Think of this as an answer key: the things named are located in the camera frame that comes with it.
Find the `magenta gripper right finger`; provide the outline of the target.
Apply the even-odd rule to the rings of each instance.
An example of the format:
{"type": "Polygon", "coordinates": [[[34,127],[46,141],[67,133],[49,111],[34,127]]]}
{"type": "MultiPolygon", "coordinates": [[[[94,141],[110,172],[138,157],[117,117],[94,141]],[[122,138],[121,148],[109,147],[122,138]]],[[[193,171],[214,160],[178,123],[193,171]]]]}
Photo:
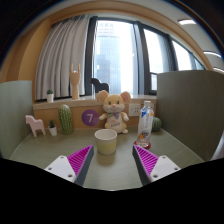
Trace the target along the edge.
{"type": "Polygon", "coordinates": [[[180,170],[166,155],[157,156],[140,146],[134,145],[132,154],[143,186],[180,170]]]}

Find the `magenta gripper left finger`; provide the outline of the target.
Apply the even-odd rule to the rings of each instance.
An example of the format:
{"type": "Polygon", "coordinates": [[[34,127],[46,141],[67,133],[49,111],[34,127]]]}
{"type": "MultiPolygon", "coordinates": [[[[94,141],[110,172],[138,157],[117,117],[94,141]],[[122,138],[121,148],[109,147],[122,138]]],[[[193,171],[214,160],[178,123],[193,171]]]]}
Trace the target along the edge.
{"type": "Polygon", "coordinates": [[[93,155],[94,146],[89,145],[68,157],[60,155],[45,168],[45,171],[82,186],[93,155]]]}

